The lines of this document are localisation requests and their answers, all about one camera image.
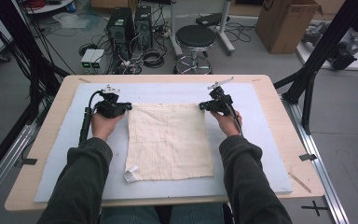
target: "floor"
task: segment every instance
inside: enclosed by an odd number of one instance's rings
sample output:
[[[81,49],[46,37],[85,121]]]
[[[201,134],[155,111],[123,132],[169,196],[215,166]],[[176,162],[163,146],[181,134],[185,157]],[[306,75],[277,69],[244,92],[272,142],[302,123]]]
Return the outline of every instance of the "floor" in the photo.
[[[41,26],[48,31],[46,35],[50,43],[77,74],[83,73],[78,49],[91,40],[96,41],[98,35],[103,34],[106,25],[106,21],[101,17],[90,14],[87,6],[84,8],[76,13],[90,19],[91,25],[86,29],[61,29],[51,18],[54,13],[46,13],[37,18]],[[198,15],[181,17],[178,19],[178,27],[195,23],[197,17]],[[251,26],[256,23],[256,18],[232,17],[230,22]],[[212,63],[215,74],[265,74],[275,82],[301,68],[302,63],[295,53],[269,54],[255,30],[244,33],[248,36],[241,35],[241,39],[250,41],[233,41],[235,52],[230,56],[227,56],[220,41],[208,51],[208,60]],[[231,34],[227,36],[231,40],[236,38]],[[168,40],[165,44],[168,48],[164,56],[165,64],[158,69],[145,68],[142,74],[172,74],[174,51]],[[55,53],[53,58],[59,67],[69,71]],[[0,62],[0,143],[29,104],[28,88],[29,81],[14,60],[9,63]],[[284,93],[287,89],[288,87],[282,87],[278,89],[278,93]],[[314,86],[310,131],[350,223],[358,223],[357,71],[319,71]],[[6,197],[19,171],[20,168],[13,167],[0,187],[0,223],[34,223],[40,216],[40,211],[10,213],[4,208]],[[315,210],[301,209],[301,206],[312,206],[312,201],[320,207],[326,207],[324,198],[282,200],[295,223],[332,223],[328,211],[321,210],[317,216]]]

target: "table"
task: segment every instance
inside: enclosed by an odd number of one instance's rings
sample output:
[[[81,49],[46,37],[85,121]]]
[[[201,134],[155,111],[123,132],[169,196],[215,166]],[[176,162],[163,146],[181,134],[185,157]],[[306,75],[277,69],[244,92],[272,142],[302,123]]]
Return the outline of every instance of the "table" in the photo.
[[[263,107],[266,120],[280,150],[286,170],[289,172],[294,191],[278,195],[279,198],[320,197],[324,187],[316,175],[310,161],[302,161],[298,156],[306,153],[296,130],[284,109],[269,77],[264,75],[140,75],[140,76],[69,76],[66,77],[48,112],[48,115],[34,141],[28,158],[38,159],[36,165],[24,165],[7,197],[5,208],[8,211],[44,209],[46,203],[34,203],[44,164],[53,146],[66,111],[72,103],[79,83],[214,83],[234,77],[233,82],[252,83]],[[144,204],[178,204],[226,202],[227,197],[192,197],[147,200],[104,201],[103,206],[125,206]]]

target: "beige cloth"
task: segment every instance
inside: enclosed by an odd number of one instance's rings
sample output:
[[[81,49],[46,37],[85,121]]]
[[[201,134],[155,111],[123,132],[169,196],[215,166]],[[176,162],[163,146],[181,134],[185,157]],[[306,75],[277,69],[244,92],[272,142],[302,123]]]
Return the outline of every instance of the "beige cloth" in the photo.
[[[136,180],[213,176],[205,112],[198,105],[132,104],[126,171]]]

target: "dark green sleeve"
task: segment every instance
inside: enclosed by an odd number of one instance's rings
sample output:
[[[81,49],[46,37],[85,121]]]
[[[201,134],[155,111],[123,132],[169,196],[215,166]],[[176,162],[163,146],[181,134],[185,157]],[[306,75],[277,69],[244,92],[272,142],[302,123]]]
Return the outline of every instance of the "dark green sleeve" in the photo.
[[[99,138],[70,148],[38,223],[97,223],[111,160],[110,147]]]
[[[292,223],[263,172],[260,147],[234,135],[219,149],[235,223]]]

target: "black tape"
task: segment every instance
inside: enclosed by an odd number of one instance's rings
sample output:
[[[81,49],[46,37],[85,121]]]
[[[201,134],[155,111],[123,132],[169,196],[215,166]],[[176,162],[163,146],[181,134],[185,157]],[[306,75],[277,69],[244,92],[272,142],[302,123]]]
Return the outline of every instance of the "black tape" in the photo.
[[[313,160],[318,159],[314,154],[304,154],[304,155],[299,156],[299,158],[302,161],[307,161],[307,160],[313,161]]]
[[[301,206],[302,209],[312,209],[315,210],[316,215],[319,217],[321,214],[319,213],[319,210],[329,210],[328,207],[318,207],[316,206],[316,202],[312,201],[313,206]]]
[[[35,165],[37,162],[37,159],[24,159],[22,161],[23,165]]]

